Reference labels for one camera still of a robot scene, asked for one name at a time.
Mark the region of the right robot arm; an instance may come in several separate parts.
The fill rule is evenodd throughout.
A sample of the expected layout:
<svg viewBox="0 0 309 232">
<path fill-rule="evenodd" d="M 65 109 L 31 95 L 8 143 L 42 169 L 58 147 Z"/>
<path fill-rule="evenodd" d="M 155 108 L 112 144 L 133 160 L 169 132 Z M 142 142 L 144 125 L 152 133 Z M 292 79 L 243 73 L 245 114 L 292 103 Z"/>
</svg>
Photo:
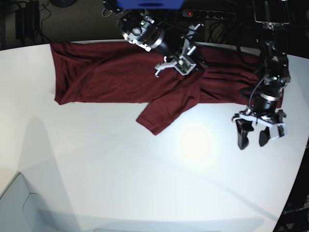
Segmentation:
<svg viewBox="0 0 309 232">
<path fill-rule="evenodd" d="M 192 38 L 202 24 L 177 24 L 182 0 L 105 0 L 103 4 L 116 15 L 125 41 L 163 56 L 163 62 L 155 65 L 156 77 L 166 69 L 187 76 L 200 68 Z"/>
</svg>

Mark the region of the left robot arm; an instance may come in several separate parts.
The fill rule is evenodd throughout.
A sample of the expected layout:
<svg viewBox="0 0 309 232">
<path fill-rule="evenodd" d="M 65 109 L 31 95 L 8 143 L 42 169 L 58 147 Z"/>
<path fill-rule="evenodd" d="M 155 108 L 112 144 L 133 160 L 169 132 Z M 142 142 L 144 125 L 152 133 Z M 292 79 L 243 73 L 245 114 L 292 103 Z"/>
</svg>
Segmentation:
<svg viewBox="0 0 309 232">
<path fill-rule="evenodd" d="M 284 123 L 286 113 L 281 109 L 284 88 L 290 83 L 289 60 L 287 57 L 287 28 L 290 24 L 288 3 L 285 0 L 254 0 L 252 10 L 260 49 L 259 63 L 247 62 L 237 45 L 237 55 L 243 64 L 254 68 L 258 82 L 253 87 L 239 92 L 247 99 L 246 109 L 232 118 L 238 131 L 238 146 L 244 150 L 248 144 L 248 133 L 252 124 L 261 124 L 259 145 L 287 136 Z"/>
</svg>

